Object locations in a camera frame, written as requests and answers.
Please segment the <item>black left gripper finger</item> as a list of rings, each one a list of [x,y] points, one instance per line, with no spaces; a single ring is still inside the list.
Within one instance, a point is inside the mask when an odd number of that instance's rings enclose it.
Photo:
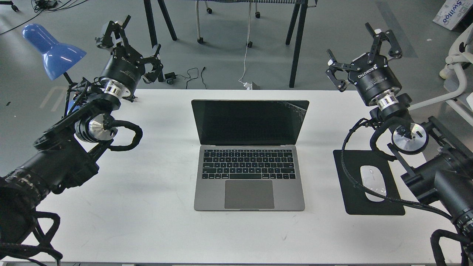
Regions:
[[[128,25],[130,15],[127,15],[124,22],[119,23],[118,21],[109,21],[102,28],[100,37],[96,37],[96,47],[105,50],[113,50],[117,45],[129,48],[129,42],[125,35],[125,28]]]
[[[163,64],[160,60],[160,49],[161,49],[161,44],[156,44],[153,47],[153,51],[155,52],[154,55],[142,59],[140,64],[146,65],[146,64],[151,64],[152,65],[152,70],[149,72],[146,72],[143,75],[143,81],[145,83],[154,83],[156,80],[158,82],[163,82],[164,81],[164,75],[163,75]]]

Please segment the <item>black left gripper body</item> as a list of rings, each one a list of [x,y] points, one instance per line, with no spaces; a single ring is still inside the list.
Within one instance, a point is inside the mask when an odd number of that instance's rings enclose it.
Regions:
[[[134,48],[115,47],[99,77],[100,84],[114,80],[123,84],[130,93],[134,93],[144,75],[144,65],[138,64],[141,60],[142,55]]]

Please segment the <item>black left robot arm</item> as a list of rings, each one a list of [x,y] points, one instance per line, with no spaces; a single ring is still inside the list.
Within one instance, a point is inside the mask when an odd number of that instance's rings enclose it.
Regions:
[[[96,38],[98,48],[108,50],[110,59],[96,81],[69,80],[65,114],[34,142],[37,154],[1,178],[1,258],[33,260],[46,253],[57,265],[62,254],[52,247],[60,217],[37,206],[51,192],[58,195],[79,187],[99,171],[98,159],[107,151],[134,149],[143,137],[136,124],[117,120],[112,111],[120,100],[135,100],[141,79],[161,79],[160,44],[154,55],[143,57],[130,44],[125,28],[130,20],[110,21]]]

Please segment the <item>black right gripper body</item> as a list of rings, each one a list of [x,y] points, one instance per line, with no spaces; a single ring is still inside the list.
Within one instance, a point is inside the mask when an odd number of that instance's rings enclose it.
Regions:
[[[385,91],[393,89],[397,94],[402,86],[395,74],[388,66],[388,59],[384,55],[376,55],[373,64],[368,63],[368,53],[356,58],[352,65],[355,69],[349,72],[349,82],[356,86],[365,106],[376,104],[375,98]]]

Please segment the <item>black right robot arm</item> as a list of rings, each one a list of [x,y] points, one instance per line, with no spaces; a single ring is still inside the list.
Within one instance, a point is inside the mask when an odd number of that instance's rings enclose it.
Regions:
[[[440,239],[448,238],[459,242],[460,264],[468,266],[472,262],[472,151],[434,116],[423,123],[412,119],[408,110],[412,99],[400,94],[401,83],[388,65],[390,60],[402,57],[395,34],[390,29],[375,30],[369,23],[365,27],[373,38],[371,49],[352,62],[338,62],[327,50],[330,59],[326,75],[336,89],[343,92],[353,84],[363,103],[374,107],[371,118],[358,120],[345,137],[339,155],[343,175],[367,195],[449,219],[455,232],[438,229],[430,237],[435,264],[446,265]],[[393,198],[379,186],[368,185],[369,179],[381,180],[372,166],[365,167],[360,181],[350,173],[345,147],[362,126],[374,129],[370,139],[374,155],[397,160],[406,170],[401,179],[416,201]]]

